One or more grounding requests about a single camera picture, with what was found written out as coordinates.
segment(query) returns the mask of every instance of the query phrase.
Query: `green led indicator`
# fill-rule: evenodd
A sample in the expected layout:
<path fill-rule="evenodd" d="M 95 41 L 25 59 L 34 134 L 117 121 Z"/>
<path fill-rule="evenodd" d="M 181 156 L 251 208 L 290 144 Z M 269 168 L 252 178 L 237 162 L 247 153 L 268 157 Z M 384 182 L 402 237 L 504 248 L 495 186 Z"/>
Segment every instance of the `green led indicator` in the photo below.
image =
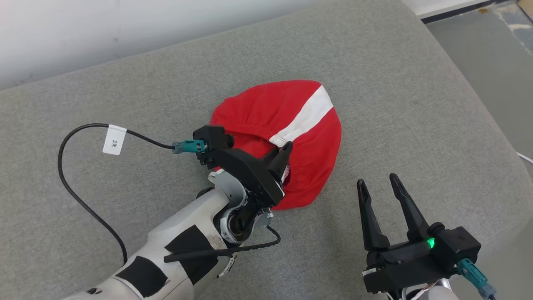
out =
<path fill-rule="evenodd" d="M 430 238 L 429 240 L 427 240 L 427 243 L 430 245 L 431 248 L 433 248 L 433 246 L 435 246 L 435 238 Z"/>

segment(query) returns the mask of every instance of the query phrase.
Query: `white wall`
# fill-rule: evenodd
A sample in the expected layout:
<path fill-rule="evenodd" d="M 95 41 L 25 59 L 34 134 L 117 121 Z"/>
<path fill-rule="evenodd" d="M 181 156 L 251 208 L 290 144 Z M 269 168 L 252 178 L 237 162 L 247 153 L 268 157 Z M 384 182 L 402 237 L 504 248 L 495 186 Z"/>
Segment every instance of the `white wall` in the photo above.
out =
<path fill-rule="evenodd" d="M 0 90 L 328 1 L 0 0 Z M 422 17 L 481 2 L 403 1 Z"/>

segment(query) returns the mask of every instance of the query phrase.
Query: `red fabric hat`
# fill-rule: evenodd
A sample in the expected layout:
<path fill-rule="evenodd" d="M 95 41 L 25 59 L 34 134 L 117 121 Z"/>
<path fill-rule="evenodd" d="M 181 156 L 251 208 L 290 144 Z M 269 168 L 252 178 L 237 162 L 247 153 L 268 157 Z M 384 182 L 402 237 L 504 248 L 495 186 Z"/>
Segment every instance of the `red fabric hat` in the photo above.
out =
<path fill-rule="evenodd" d="M 240 148 L 256 158 L 293 142 L 285 197 L 274 209 L 310 204 L 333 171 L 341 123 L 324 87 L 293 80 L 254 86 L 230 97 L 213 112 L 211 125 L 224 126 Z"/>

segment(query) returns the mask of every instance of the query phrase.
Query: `cable connector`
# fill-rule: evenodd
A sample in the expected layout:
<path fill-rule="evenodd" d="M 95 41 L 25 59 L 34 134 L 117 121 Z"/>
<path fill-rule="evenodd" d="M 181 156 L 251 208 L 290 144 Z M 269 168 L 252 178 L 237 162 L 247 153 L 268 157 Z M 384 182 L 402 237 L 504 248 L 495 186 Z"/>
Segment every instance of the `cable connector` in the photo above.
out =
<path fill-rule="evenodd" d="M 199 153 L 205 151 L 206 145 L 201 139 L 188 139 L 184 141 L 175 141 L 172 143 L 174 149 L 172 153 L 180 154 L 183 152 Z"/>
<path fill-rule="evenodd" d="M 487 277 L 479 271 L 478 267 L 470 259 L 465 258 L 461 260 L 457 265 L 457 270 L 478 289 L 479 294 L 484 300 L 495 299 L 496 289 L 488 283 Z"/>

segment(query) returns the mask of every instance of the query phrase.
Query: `black cable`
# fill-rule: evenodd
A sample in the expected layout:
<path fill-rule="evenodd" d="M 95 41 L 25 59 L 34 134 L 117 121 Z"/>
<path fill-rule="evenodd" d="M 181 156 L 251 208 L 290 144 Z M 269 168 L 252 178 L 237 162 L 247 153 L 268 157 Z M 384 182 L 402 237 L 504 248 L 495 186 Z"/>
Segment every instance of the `black cable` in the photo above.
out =
<path fill-rule="evenodd" d="M 58 172 L 59 172 L 59 178 L 61 179 L 61 182 L 63 183 L 63 185 L 65 186 L 65 188 L 67 189 L 67 191 L 69 192 L 70 195 L 72 195 L 72 197 L 74 197 L 74 199 L 76 201 L 78 201 L 78 203 L 83 207 L 85 208 L 85 210 L 87 210 L 89 212 L 89 214 L 91 214 L 91 216 L 93 216 L 96 220 L 98 220 L 98 222 L 100 222 L 100 224 L 102 224 L 112 235 L 113 237 L 117 240 L 118 244 L 120 245 L 120 249 L 122 250 L 122 257 L 124 259 L 124 264 L 126 264 L 127 260 L 128 260 L 128 254 L 126 252 L 126 246 L 124 246 L 124 243 L 122 242 L 122 239 L 118 236 L 118 234 L 115 232 L 115 230 L 113 230 L 113 228 L 111 228 L 111 226 L 109 226 L 109 224 L 106 223 L 106 221 L 104 221 L 98 214 L 96 214 L 96 212 L 94 212 L 85 202 L 83 202 L 83 200 L 72 190 L 72 188 L 70 187 L 70 185 L 67 183 L 67 180 L 65 179 L 65 176 L 63 174 L 63 151 L 65 149 L 65 146 L 68 142 L 68 140 L 75 134 L 77 133 L 78 131 L 80 130 L 83 130 L 85 128 L 91 128 L 91 127 L 109 127 L 109 124 L 103 124 L 103 123 L 92 123 L 92 124 L 86 124 L 86 125 L 82 125 L 76 129 L 74 129 L 73 131 L 71 131 L 66 137 L 65 139 L 63 140 L 63 142 L 61 143 L 61 146 L 59 147 L 59 153 L 58 153 Z M 141 138 L 147 142 L 150 142 L 154 145 L 157 145 L 159 147 L 162 147 L 162 148 L 166 148 L 166 149 L 174 149 L 174 146 L 168 146 L 168 145 L 164 145 L 164 144 L 161 144 L 159 142 L 156 142 L 152 139 L 149 139 L 135 131 L 132 131 L 132 130 L 126 130 L 126 133 L 129 133 L 131 135 L 134 135 L 138 138 Z"/>
<path fill-rule="evenodd" d="M 238 248 L 229 248 L 229 249 L 220 249 L 220 250 L 204 250 L 204 251 L 196 251 L 196 252 L 188 252 L 188 253 L 170 254 L 170 255 L 165 256 L 164 262 L 171 263 L 171 262 L 178 262 L 180 260 L 202 258 L 202 257 L 207 257 L 207 256 L 231 256 L 235 252 L 257 250 L 261 248 L 274 246 L 275 244 L 279 244 L 279 242 L 281 241 L 281 237 L 279 236 L 279 233 L 277 233 L 270 226 L 267 226 L 266 229 L 270 230 L 270 232 L 272 232 L 276 236 L 275 241 L 264 243 L 264 244 L 252 245 L 252 246 L 238 247 Z"/>

